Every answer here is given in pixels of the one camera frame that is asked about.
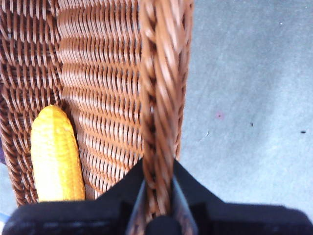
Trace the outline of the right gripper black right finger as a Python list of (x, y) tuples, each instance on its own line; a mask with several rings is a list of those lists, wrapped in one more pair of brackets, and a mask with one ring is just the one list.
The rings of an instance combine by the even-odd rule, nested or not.
[(224, 202), (178, 161), (174, 174), (201, 235), (311, 235), (306, 214), (284, 206)]

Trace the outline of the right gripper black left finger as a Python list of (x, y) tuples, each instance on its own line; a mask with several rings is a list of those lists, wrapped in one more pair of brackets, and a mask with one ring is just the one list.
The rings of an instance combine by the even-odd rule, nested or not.
[(123, 235), (143, 181), (142, 161), (95, 200), (42, 202), (16, 209), (4, 235)]

